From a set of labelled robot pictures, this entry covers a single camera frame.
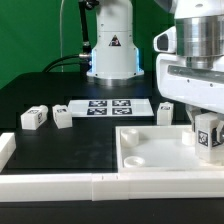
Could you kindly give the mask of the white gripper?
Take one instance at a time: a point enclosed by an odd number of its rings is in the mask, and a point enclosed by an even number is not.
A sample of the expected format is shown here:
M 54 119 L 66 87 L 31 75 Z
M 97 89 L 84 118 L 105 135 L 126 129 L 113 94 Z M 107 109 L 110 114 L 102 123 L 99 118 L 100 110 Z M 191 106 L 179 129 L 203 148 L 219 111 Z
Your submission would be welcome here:
M 165 98 L 182 102 L 195 130 L 195 117 L 201 109 L 224 114 L 224 55 L 216 58 L 212 69 L 191 69 L 186 57 L 178 56 L 176 28 L 171 27 L 157 35 L 154 49 L 156 78 L 159 92 Z M 212 146 L 224 143 L 224 121 L 212 128 Z

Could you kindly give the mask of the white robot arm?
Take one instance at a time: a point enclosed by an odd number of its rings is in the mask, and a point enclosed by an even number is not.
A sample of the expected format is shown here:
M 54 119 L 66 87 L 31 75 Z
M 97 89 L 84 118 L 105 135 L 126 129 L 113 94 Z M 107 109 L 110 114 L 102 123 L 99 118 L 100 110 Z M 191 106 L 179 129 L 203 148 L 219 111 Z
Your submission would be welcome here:
M 182 102 L 191 118 L 218 114 L 216 141 L 224 143 L 224 0 L 154 0 L 174 25 L 154 37 L 156 78 L 162 96 Z M 144 71 L 133 44 L 131 0 L 79 0 L 96 11 L 97 44 L 87 54 L 87 78 L 123 84 Z

